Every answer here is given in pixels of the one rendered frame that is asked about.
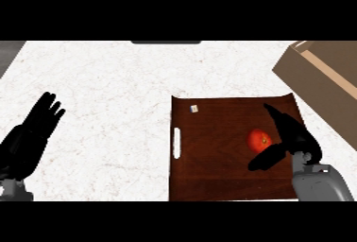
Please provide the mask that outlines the dark brown wooden tray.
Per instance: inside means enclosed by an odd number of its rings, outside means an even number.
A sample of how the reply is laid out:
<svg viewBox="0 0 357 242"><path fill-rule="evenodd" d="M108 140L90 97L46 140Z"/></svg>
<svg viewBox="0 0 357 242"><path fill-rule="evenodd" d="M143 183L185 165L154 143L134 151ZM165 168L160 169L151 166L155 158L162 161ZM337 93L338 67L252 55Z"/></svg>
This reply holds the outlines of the dark brown wooden tray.
<svg viewBox="0 0 357 242"><path fill-rule="evenodd" d="M248 133L263 130L272 142L281 142L266 105L301 118L292 95L171 99L170 132L182 134L182 152L170 158L171 201L295 197L289 159L267 171L248 169L257 156L245 142Z"/></svg>

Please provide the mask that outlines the red tomato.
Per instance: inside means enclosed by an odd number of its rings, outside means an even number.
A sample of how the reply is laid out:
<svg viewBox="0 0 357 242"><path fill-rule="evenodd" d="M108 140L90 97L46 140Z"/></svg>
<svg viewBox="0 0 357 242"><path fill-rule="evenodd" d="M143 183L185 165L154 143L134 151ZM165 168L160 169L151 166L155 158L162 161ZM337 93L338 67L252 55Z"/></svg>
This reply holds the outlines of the red tomato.
<svg viewBox="0 0 357 242"><path fill-rule="evenodd" d="M272 138L263 130L254 129L247 134L245 142L251 151L254 153L261 153L272 145Z"/></svg>

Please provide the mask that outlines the brown cardboard box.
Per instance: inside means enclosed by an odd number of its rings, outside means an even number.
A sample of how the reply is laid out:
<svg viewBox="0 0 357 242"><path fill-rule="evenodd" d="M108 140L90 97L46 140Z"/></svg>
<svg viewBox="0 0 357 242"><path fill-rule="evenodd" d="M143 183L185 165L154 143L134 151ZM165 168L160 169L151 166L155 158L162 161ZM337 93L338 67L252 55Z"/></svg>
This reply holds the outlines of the brown cardboard box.
<svg viewBox="0 0 357 242"><path fill-rule="evenodd" d="M298 41L272 69L357 150L357 41Z"/></svg>

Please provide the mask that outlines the dark grey appliance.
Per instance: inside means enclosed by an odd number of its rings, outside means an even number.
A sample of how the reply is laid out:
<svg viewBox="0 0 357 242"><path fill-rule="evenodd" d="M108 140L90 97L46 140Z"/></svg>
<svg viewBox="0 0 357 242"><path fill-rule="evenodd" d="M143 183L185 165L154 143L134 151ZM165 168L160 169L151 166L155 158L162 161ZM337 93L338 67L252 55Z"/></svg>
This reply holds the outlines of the dark grey appliance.
<svg viewBox="0 0 357 242"><path fill-rule="evenodd" d="M0 41L0 77L3 77L25 41Z"/></svg>

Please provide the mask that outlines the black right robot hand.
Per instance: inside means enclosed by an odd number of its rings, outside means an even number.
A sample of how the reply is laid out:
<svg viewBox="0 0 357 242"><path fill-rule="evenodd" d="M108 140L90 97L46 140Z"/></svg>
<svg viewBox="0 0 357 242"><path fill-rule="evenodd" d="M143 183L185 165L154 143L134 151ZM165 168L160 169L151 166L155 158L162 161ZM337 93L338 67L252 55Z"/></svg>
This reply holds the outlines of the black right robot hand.
<svg viewBox="0 0 357 242"><path fill-rule="evenodd" d="M286 153L295 154L298 151L311 154L311 160L304 164L317 164L322 160L322 149L313 134L289 114L269 104L264 104L264 108L275 122L281 143L270 145L255 156L248 164L248 170L269 170L286 158Z"/></svg>

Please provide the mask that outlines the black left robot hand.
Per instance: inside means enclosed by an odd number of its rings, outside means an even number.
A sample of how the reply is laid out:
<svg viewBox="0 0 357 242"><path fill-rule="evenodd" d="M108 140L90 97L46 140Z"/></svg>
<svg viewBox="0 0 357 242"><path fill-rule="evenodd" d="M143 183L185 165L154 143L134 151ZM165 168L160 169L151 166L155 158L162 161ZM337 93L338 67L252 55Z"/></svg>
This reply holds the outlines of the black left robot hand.
<svg viewBox="0 0 357 242"><path fill-rule="evenodd" d="M65 109L46 92L21 125L16 125L0 143L0 181L22 181L37 169L47 140L58 127Z"/></svg>

